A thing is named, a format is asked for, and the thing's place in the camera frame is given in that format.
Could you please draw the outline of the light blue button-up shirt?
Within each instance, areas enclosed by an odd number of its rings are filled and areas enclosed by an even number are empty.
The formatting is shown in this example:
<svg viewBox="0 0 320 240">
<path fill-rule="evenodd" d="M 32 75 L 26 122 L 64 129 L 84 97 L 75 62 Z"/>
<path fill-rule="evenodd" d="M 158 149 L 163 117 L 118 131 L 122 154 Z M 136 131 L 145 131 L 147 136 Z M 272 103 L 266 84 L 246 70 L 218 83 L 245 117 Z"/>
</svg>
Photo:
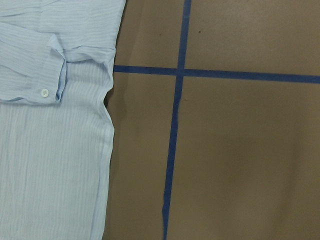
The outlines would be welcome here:
<svg viewBox="0 0 320 240">
<path fill-rule="evenodd" d="M 123 0 L 0 3 L 0 237 L 100 240 Z"/>
</svg>

